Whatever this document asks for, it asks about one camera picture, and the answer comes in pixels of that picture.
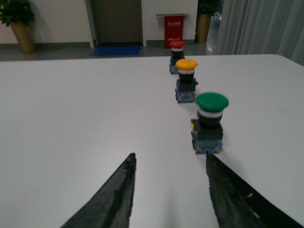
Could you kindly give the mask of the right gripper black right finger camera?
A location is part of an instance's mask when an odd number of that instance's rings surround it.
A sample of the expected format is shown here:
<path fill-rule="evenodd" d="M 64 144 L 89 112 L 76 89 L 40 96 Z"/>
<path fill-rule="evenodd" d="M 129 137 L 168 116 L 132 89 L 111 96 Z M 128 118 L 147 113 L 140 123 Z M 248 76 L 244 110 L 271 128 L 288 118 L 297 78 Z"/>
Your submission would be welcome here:
<path fill-rule="evenodd" d="M 206 155 L 212 205 L 221 228 L 302 228 L 214 154 Z"/>

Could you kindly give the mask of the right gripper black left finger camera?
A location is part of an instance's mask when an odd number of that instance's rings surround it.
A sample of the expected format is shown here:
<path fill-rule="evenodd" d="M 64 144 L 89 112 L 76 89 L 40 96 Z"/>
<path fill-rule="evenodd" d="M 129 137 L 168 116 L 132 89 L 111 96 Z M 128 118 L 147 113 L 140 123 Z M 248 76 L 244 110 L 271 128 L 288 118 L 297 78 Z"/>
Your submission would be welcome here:
<path fill-rule="evenodd" d="M 133 208 L 136 155 L 130 153 L 64 228 L 128 228 Z"/>

